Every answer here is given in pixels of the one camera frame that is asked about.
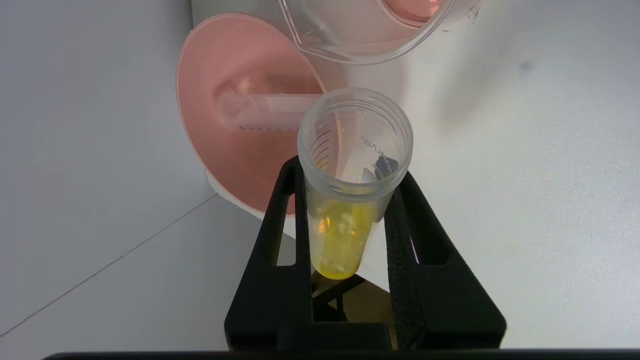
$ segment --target plastic measuring cup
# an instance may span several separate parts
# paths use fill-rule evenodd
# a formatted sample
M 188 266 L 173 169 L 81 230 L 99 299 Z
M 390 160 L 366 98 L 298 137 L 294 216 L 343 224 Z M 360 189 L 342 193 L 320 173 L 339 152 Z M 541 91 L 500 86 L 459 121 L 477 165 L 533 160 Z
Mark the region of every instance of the plastic measuring cup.
M 362 252 L 411 161 L 413 131 L 402 109 L 364 88 L 322 95 L 298 131 L 311 262 L 331 279 L 360 266 Z
M 297 130 L 320 94 L 225 94 L 218 118 L 227 129 Z
M 479 0 L 280 0 L 300 50 L 353 65 L 397 58 L 436 29 L 475 17 L 478 4 Z

